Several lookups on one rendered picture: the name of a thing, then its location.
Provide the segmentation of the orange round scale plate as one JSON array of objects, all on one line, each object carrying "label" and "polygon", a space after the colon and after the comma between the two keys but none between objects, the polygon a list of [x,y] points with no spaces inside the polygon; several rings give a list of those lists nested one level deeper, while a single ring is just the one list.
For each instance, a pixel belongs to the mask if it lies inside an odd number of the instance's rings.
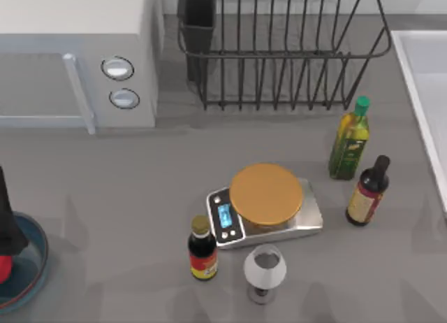
[{"label": "orange round scale plate", "polygon": [[235,211],[259,226],[275,226],[293,218],[304,201],[300,180],[273,163],[244,167],[231,180],[229,197]]}]

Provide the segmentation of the silver kitchen scale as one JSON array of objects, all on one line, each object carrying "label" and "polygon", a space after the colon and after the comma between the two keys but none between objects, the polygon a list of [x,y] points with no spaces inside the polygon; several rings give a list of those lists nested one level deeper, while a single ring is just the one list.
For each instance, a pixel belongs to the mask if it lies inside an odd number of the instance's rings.
[{"label": "silver kitchen scale", "polygon": [[274,227],[259,227],[244,220],[230,203],[229,188],[207,195],[207,215],[210,231],[221,250],[285,241],[317,234],[323,228],[323,216],[310,182],[299,179],[303,202],[298,213],[289,221]]}]

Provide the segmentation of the dark bottle yellow label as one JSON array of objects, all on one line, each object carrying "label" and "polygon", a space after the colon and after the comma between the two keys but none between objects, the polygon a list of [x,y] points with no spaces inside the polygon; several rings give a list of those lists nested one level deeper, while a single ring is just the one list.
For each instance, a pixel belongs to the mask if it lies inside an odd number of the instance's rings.
[{"label": "dark bottle yellow label", "polygon": [[205,215],[197,215],[191,221],[188,239],[190,271],[198,280],[211,280],[218,271],[217,242]]}]

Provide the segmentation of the small microwave knob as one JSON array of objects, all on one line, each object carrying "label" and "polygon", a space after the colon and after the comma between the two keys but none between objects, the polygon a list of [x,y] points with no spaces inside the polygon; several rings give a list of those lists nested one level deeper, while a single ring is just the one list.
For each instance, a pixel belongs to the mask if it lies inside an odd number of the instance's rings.
[{"label": "small microwave knob", "polygon": [[140,97],[131,89],[122,88],[109,93],[109,102],[121,110],[132,110],[140,104]]}]

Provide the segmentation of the white wine glass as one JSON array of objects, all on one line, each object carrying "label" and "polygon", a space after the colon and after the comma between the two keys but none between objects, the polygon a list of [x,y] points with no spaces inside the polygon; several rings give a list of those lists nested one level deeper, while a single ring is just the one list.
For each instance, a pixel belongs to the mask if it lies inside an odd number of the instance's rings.
[{"label": "white wine glass", "polygon": [[258,305],[275,298],[277,288],[285,280],[287,266],[279,249],[272,244],[257,246],[244,261],[248,297]]}]

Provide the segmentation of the green oil bottle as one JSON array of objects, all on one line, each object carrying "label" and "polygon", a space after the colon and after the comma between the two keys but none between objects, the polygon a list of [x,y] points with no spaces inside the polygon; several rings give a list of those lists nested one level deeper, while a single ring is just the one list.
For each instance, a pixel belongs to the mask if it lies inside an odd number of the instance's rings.
[{"label": "green oil bottle", "polygon": [[344,114],[339,123],[328,162],[329,175],[334,180],[351,180],[356,174],[369,140],[369,106],[369,98],[359,96],[354,111]]}]

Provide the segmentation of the black utensil holder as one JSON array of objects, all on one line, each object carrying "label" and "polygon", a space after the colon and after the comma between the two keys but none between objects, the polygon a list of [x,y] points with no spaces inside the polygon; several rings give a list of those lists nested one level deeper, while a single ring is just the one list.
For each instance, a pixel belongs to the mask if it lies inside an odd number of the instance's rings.
[{"label": "black utensil holder", "polygon": [[189,81],[201,84],[203,69],[212,46],[216,22],[217,0],[178,0],[177,18],[184,41],[187,77]]}]

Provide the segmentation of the large microwave knob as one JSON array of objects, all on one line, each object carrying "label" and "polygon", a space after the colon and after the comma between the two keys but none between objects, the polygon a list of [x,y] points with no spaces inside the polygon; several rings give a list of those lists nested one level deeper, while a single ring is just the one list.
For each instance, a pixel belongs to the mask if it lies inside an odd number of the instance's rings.
[{"label": "large microwave knob", "polygon": [[113,56],[101,62],[101,70],[106,77],[115,81],[124,81],[131,78],[135,72],[132,63],[124,57]]}]

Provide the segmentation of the dark bottle red label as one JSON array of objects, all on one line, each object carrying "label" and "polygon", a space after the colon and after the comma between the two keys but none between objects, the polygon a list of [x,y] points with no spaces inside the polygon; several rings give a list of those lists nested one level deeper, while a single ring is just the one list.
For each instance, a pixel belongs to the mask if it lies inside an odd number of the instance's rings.
[{"label": "dark bottle red label", "polygon": [[358,227],[369,224],[389,186],[387,170],[390,158],[379,155],[374,165],[366,168],[359,177],[356,188],[346,208],[347,220]]}]

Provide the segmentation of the pale microwave oven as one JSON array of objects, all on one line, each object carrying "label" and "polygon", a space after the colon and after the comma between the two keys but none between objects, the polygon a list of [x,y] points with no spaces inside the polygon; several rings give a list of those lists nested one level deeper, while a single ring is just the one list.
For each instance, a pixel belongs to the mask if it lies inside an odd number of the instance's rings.
[{"label": "pale microwave oven", "polygon": [[[100,129],[155,125],[164,23],[161,0],[0,0],[0,127],[84,128],[62,55],[71,53]],[[101,62],[124,57],[131,78],[111,80]],[[110,102],[127,88],[132,110]]]}]

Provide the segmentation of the blue round bowl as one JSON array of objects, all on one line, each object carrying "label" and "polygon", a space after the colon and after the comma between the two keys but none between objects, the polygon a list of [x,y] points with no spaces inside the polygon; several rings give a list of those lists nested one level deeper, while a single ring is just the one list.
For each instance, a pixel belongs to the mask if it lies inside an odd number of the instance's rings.
[{"label": "blue round bowl", "polygon": [[0,284],[0,316],[28,304],[44,286],[49,271],[50,250],[44,229],[29,215],[20,212],[13,214],[29,244],[13,257],[11,274]]}]

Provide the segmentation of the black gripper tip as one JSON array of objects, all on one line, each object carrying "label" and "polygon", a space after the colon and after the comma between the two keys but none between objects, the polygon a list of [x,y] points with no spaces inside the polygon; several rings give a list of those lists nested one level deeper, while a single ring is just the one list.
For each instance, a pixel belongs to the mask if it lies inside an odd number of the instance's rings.
[{"label": "black gripper tip", "polygon": [[0,256],[19,255],[28,244],[29,240],[15,220],[3,168],[0,166]]}]

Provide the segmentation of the red object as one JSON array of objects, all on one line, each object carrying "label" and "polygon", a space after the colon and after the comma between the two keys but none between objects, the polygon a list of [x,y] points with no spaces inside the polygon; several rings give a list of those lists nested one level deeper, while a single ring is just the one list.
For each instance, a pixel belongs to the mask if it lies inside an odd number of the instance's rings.
[{"label": "red object", "polygon": [[5,283],[12,271],[13,258],[11,256],[1,256],[0,255],[0,285]]}]

